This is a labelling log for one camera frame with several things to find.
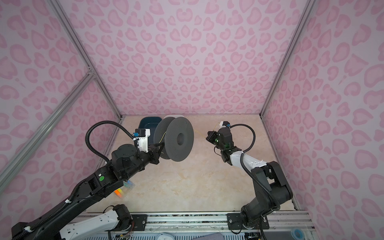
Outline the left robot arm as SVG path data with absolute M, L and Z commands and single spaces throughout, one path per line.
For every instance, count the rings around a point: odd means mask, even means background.
M 71 224 L 87 208 L 108 197 L 124 185 L 148 164 L 159 163 L 164 144 L 154 144 L 147 151 L 125 144 L 112 152 L 112 159 L 97 169 L 89 177 L 80 181 L 71 194 L 60 204 L 29 223 L 19 222 L 12 227 L 14 240 L 69 240 L 82 239 L 93 232 L 107 229 L 122 230 L 129 227 L 130 221 L 126 207 L 116 207 L 99 217 L 96 223 L 88 224 L 85 231 L 80 231 L 78 224 Z

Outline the dark grey spool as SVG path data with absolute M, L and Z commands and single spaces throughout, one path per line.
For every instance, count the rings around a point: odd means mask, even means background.
M 164 144 L 161 158 L 182 162 L 192 151 L 194 129 L 191 122 L 183 118 L 165 118 L 155 129 L 154 143 Z

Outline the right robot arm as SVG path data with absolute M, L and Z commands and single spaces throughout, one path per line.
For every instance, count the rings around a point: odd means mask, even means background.
M 252 133 L 250 146 L 242 150 L 234 141 L 231 129 L 248 128 Z M 222 126 L 218 131 L 209 131 L 206 140 L 220 150 L 222 160 L 244 170 L 253 180 L 255 198 L 241 208 L 240 222 L 243 227 L 262 227 L 267 215 L 279 211 L 281 206 L 293 198 L 292 189 L 281 166 L 276 162 L 265 162 L 247 154 L 256 143 L 256 133 L 248 125 Z

